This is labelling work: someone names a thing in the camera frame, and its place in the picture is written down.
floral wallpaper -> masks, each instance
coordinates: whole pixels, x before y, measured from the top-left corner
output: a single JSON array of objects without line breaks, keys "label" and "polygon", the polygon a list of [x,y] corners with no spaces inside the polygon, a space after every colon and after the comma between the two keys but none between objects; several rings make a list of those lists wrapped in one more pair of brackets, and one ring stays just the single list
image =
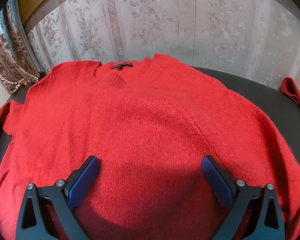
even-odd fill
[{"label": "floral wallpaper", "polygon": [[300,89],[300,11],[291,0],[49,0],[25,29],[46,72],[158,52],[274,89],[291,76]]}]

blue textured pad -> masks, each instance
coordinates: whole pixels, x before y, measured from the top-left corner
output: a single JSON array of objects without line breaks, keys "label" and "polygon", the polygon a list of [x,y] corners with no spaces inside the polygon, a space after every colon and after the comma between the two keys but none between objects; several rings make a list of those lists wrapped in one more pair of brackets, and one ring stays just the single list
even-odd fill
[{"label": "blue textured pad", "polygon": [[207,157],[204,157],[201,161],[201,170],[220,205],[227,209],[231,209],[233,205],[232,191]]},{"label": "blue textured pad", "polygon": [[99,160],[94,157],[69,190],[67,203],[71,210],[81,204],[84,195],[87,193],[98,171]]}]

curtain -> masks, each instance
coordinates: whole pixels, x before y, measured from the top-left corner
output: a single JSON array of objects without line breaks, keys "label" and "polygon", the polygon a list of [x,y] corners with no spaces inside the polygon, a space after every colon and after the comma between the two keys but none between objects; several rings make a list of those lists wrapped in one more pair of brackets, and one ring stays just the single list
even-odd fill
[{"label": "curtain", "polygon": [[15,1],[0,11],[0,82],[9,94],[40,76],[18,30]]}]

silver bolt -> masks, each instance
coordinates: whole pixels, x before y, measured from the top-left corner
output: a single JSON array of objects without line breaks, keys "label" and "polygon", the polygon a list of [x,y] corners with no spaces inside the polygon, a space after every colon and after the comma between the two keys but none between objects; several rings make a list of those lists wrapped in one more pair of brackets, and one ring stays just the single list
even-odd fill
[{"label": "silver bolt", "polygon": [[274,186],[273,186],[271,183],[268,183],[268,184],[267,184],[267,188],[268,188],[268,189],[274,189]]},{"label": "silver bolt", "polygon": [[240,187],[243,187],[244,185],[246,185],[246,183],[242,179],[237,180],[237,184]]},{"label": "silver bolt", "polygon": [[65,181],[64,181],[63,179],[59,179],[59,180],[56,182],[56,185],[57,185],[58,187],[61,187],[61,186],[63,186],[64,183],[65,183]]},{"label": "silver bolt", "polygon": [[28,184],[27,189],[33,189],[33,187],[34,187],[34,184],[30,183],[30,184]]}]

blue gripper pad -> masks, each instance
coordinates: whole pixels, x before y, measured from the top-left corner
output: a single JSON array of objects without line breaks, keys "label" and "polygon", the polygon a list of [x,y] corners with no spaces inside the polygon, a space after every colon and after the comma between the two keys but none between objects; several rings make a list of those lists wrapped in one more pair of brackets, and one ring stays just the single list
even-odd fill
[{"label": "blue gripper pad", "polygon": [[221,174],[208,159],[204,157],[201,161],[201,170],[207,179],[213,193],[217,197],[221,206],[231,209],[233,205],[233,194],[231,188],[228,186],[226,181],[223,179]]},{"label": "blue gripper pad", "polygon": [[91,157],[93,157],[91,158],[91,161],[69,189],[67,204],[71,210],[81,204],[84,195],[87,193],[91,183],[98,174],[99,160],[94,156]]}]

